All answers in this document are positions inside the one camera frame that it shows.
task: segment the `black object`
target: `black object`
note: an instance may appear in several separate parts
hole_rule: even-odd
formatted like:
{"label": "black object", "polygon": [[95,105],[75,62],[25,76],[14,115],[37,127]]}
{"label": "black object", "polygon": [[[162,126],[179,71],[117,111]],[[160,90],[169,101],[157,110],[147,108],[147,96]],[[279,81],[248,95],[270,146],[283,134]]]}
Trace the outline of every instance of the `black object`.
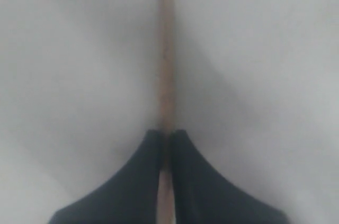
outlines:
{"label": "black object", "polygon": [[163,134],[149,130],[129,161],[105,184],[55,213],[50,224],[155,224]]}
{"label": "black object", "polygon": [[[224,179],[184,130],[170,136],[177,224],[288,224],[279,210]],[[97,190],[58,211],[49,224],[155,224],[164,136],[149,130],[125,166]]]}
{"label": "black object", "polygon": [[224,179],[188,134],[172,135],[171,161],[177,224],[288,224],[286,216]]}

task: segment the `white surface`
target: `white surface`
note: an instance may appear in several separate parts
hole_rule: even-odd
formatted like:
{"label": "white surface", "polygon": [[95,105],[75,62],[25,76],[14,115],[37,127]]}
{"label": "white surface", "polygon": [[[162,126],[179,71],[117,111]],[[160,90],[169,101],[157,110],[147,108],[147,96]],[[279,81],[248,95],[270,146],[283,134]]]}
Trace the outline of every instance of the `white surface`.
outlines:
{"label": "white surface", "polygon": [[[0,0],[0,222],[44,223],[156,116],[156,0]],[[339,0],[176,0],[178,127],[297,224],[339,222]]]}

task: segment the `white background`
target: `white background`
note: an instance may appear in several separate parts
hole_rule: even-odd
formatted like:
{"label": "white background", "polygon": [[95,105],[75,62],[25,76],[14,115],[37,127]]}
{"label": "white background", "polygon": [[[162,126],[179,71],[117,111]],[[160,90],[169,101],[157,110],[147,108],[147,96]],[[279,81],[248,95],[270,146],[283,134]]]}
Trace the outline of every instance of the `white background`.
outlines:
{"label": "white background", "polygon": [[[0,0],[0,223],[46,223],[156,124],[157,0]],[[339,0],[176,0],[178,128],[297,224],[339,223]]]}

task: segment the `wooden stick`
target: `wooden stick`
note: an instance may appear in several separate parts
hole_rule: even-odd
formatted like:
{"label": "wooden stick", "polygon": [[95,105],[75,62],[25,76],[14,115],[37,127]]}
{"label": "wooden stick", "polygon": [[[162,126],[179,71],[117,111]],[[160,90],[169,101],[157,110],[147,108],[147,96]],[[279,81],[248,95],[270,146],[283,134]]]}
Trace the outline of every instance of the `wooden stick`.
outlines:
{"label": "wooden stick", "polygon": [[[174,93],[174,0],[159,0],[159,121],[160,129],[166,137],[174,130],[175,93]],[[174,221],[174,194],[168,140],[166,139],[164,168],[160,172],[158,187],[157,223],[172,224]]]}

